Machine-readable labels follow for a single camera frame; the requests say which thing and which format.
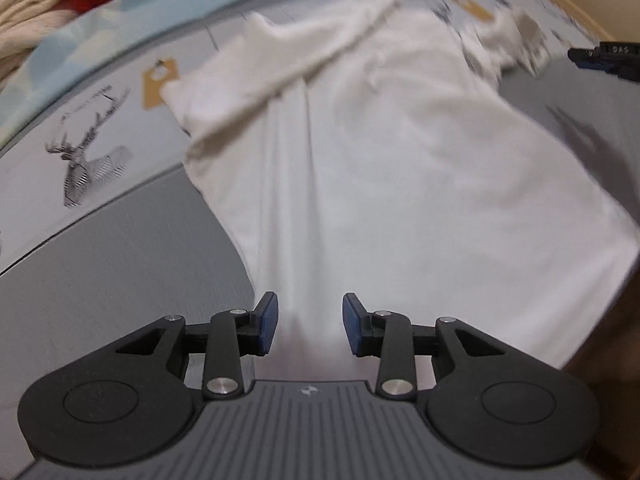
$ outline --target light blue fabric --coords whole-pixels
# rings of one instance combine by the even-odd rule
[[[113,0],[40,43],[0,94],[0,148],[55,99],[132,48],[240,0]]]

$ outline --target black device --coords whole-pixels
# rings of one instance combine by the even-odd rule
[[[568,58],[579,68],[604,70],[620,79],[640,82],[640,43],[601,41],[596,48],[570,48]]]
[[[186,325],[165,316],[32,384],[18,422],[36,457],[22,479],[595,479],[576,460],[598,424],[590,391],[452,317],[412,325],[346,294],[351,351],[380,359],[365,381],[254,381],[278,301]],[[202,387],[183,383],[204,353]],[[418,390],[415,356],[436,386]]]

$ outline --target ribbed gray surface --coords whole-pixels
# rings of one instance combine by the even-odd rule
[[[596,479],[576,463],[500,470],[443,446],[413,405],[373,396],[363,382],[258,381],[243,399],[210,403],[173,448],[113,470],[39,462],[24,480]]]

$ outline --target deer print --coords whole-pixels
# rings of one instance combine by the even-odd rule
[[[133,155],[126,146],[117,146],[107,155],[94,160],[86,160],[85,155],[86,149],[97,137],[100,126],[122,106],[128,94],[129,89],[119,99],[105,95],[111,101],[111,107],[104,116],[96,112],[95,123],[77,146],[66,141],[66,134],[59,144],[45,145],[47,153],[60,153],[60,158],[68,161],[65,177],[66,207],[81,205],[83,200],[100,191],[114,178],[120,177],[132,158]]]

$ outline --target tan tag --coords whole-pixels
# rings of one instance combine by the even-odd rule
[[[492,13],[490,13],[482,5],[473,0],[453,1],[456,2],[463,10],[466,10],[466,12],[468,12],[481,22],[492,22],[494,20],[494,16],[492,15]]]
[[[142,73],[142,107],[150,110],[164,104],[160,95],[162,85],[179,77],[175,59],[159,59],[155,66]]]

